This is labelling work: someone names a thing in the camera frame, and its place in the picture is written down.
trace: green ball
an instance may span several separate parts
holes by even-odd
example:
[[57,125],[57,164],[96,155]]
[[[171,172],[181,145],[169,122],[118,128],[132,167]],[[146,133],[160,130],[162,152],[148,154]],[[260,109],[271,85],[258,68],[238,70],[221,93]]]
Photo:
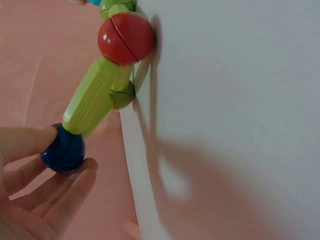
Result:
[[102,0],[99,5],[99,10],[104,21],[108,18],[109,9],[114,5],[124,5],[130,12],[136,10],[136,5],[132,0]]
[[114,110],[120,110],[128,106],[132,100],[135,98],[136,91],[135,86],[131,81],[129,81],[128,86],[122,91],[109,91],[109,95],[113,98]]

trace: finger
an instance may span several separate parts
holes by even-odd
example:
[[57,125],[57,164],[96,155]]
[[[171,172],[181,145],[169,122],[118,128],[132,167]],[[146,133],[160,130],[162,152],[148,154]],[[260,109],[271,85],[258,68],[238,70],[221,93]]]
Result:
[[72,183],[77,179],[79,173],[72,174],[49,199],[32,210],[32,213],[43,218],[49,210],[57,203],[57,201],[67,192]]
[[[98,163],[92,158],[86,158],[77,172],[82,172],[85,169],[98,169]],[[56,173],[37,189],[30,194],[19,197],[13,200],[13,203],[27,211],[32,211],[41,204],[44,204],[48,199],[64,184],[64,182],[71,176],[71,173],[61,174]]]
[[86,5],[87,1],[85,0],[66,0],[68,3],[70,4],[74,4],[74,5]]
[[56,173],[42,185],[37,187],[28,195],[14,199],[12,202],[17,207],[31,212],[34,208],[45,203],[50,196],[59,189],[61,185],[70,177],[71,174]]
[[31,181],[39,176],[45,169],[46,165],[41,160],[40,155],[24,165],[4,172],[3,182],[9,196],[24,189]]
[[57,130],[54,127],[35,129],[31,127],[0,128],[0,162],[10,162],[33,156],[46,150],[54,141]]
[[84,170],[66,193],[44,216],[44,220],[58,237],[61,237],[75,217],[96,181],[97,171]]

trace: toy connector ball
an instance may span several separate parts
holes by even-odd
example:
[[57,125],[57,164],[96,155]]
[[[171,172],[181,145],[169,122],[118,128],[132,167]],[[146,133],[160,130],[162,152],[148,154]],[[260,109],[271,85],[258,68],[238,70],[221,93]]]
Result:
[[85,158],[86,146],[81,135],[66,131],[61,123],[54,124],[57,135],[53,143],[41,153],[44,164],[57,173],[76,170]]
[[119,13],[101,25],[97,43],[106,59],[128,66],[150,55],[155,45],[155,34],[151,24],[140,14]]
[[89,2],[89,3],[92,3],[92,4],[94,4],[94,5],[99,6],[99,5],[100,5],[101,0],[87,0],[87,2]]
[[136,10],[136,5],[132,0],[102,0],[99,5],[99,10],[104,21],[110,17],[110,12],[115,12],[114,8],[120,8],[118,11],[121,12],[126,12],[124,11],[124,8],[128,12],[134,12]]
[[128,86],[121,91],[110,90],[109,95],[113,98],[114,110],[120,110],[128,106],[132,100],[135,98],[136,92],[135,87],[131,81],[129,81]]

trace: dark blue sphere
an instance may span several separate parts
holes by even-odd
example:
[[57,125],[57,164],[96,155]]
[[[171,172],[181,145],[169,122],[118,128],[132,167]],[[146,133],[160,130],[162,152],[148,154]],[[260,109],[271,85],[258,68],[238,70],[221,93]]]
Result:
[[53,143],[41,153],[41,159],[48,168],[57,173],[70,173],[84,161],[86,145],[81,135],[66,131],[62,123],[52,125],[57,130]]

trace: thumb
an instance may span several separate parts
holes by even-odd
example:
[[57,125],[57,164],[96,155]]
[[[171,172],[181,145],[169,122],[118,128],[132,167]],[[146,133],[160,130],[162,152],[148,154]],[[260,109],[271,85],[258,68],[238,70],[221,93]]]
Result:
[[31,127],[0,127],[0,163],[3,166],[16,160],[41,153],[57,135],[50,126],[44,129]]

